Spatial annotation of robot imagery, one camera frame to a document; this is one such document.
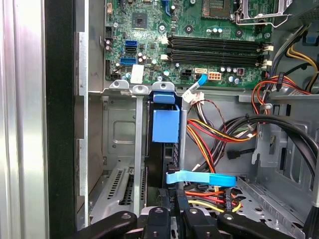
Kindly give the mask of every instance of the blue sata port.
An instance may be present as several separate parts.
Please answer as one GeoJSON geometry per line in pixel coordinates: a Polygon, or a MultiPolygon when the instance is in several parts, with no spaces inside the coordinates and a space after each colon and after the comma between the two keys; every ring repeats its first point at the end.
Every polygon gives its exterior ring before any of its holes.
{"type": "Polygon", "coordinates": [[[130,40],[126,40],[126,41],[125,41],[125,46],[129,46],[129,47],[137,47],[137,46],[138,46],[138,41],[130,41],[130,40]]]}
{"type": "Polygon", "coordinates": [[[134,65],[136,64],[136,58],[133,57],[122,57],[120,59],[120,64],[121,65],[134,65]]]}

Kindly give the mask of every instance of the green circuit board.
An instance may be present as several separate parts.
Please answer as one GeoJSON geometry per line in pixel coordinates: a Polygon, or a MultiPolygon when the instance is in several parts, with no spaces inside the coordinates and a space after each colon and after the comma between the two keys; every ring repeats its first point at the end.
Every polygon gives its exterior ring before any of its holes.
{"type": "MultiPolygon", "coordinates": [[[[175,62],[161,60],[160,56],[166,54],[166,45],[162,44],[162,39],[166,38],[167,33],[185,37],[270,42],[271,26],[263,26],[257,31],[256,26],[239,27],[230,21],[230,13],[236,10],[233,0],[172,0],[167,4],[168,8],[175,6],[171,16],[165,12],[165,6],[160,0],[122,0],[122,2],[121,0],[106,0],[105,26],[109,31],[112,29],[113,37],[111,50],[105,51],[106,68],[108,68],[106,80],[120,79],[126,73],[130,73],[131,66],[121,65],[120,68],[116,68],[116,63],[119,63],[122,57],[138,59],[138,53],[147,57],[147,60],[142,63],[145,66],[143,84],[154,83],[158,76],[163,76],[163,80],[172,81],[176,86],[192,85],[196,78],[195,68],[207,69],[207,72],[220,72],[220,65],[180,63],[177,68],[175,62]],[[191,26],[191,33],[187,32],[187,26],[191,26]],[[222,32],[214,33],[214,28],[221,28],[222,32]],[[241,31],[240,37],[236,35],[238,30],[241,31]],[[126,40],[138,42],[136,53],[125,52],[126,40]],[[180,75],[181,69],[191,69],[192,76],[183,79],[180,75]],[[163,75],[164,71],[168,71],[167,77],[163,75]]],[[[274,0],[249,0],[251,15],[272,13],[273,8],[274,0]]],[[[260,67],[239,68],[244,69],[243,72],[241,70],[240,75],[233,71],[230,73],[225,71],[222,72],[221,80],[207,81],[205,86],[253,88],[261,80],[263,69],[260,67]],[[234,79],[239,78],[239,84],[230,82],[229,77],[231,76],[234,79]]]]}

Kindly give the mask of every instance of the motherboard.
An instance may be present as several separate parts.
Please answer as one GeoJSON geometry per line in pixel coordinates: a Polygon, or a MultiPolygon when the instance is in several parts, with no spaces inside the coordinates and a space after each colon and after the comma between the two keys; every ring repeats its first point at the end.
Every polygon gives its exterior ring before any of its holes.
{"type": "MultiPolygon", "coordinates": [[[[237,8],[236,0],[106,0],[106,80],[182,86],[206,74],[204,86],[253,88],[269,63],[272,28],[236,25],[237,8]],[[133,79],[133,68],[143,77],[133,79]]],[[[252,15],[273,8],[274,0],[249,0],[252,15]]]]}

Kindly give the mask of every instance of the blue drive bracket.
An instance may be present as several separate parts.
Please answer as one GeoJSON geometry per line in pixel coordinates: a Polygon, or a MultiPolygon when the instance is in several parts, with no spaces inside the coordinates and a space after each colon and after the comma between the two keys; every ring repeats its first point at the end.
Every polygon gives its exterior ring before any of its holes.
{"type": "Polygon", "coordinates": [[[217,173],[200,173],[185,170],[172,174],[166,173],[167,184],[177,182],[194,182],[220,187],[234,187],[236,184],[236,177],[217,173]]]}
{"type": "Polygon", "coordinates": [[[154,92],[153,102],[161,104],[175,104],[174,93],[171,92],[154,92]]]}
{"type": "Polygon", "coordinates": [[[170,111],[153,111],[153,142],[178,143],[179,111],[178,105],[174,105],[174,110],[170,111]]]}

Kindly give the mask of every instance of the ram slot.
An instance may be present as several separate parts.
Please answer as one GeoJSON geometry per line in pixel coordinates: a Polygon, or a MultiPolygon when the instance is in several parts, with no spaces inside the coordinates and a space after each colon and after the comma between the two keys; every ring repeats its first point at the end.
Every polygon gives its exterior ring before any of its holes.
{"type": "Polygon", "coordinates": [[[172,62],[179,63],[203,63],[212,65],[224,65],[235,67],[257,67],[263,62],[263,56],[215,54],[207,52],[189,52],[173,50],[169,54],[172,62]]]}
{"type": "Polygon", "coordinates": [[[169,47],[189,51],[228,51],[258,53],[263,47],[262,43],[239,40],[220,40],[211,38],[194,38],[172,36],[168,38],[169,47]]]}

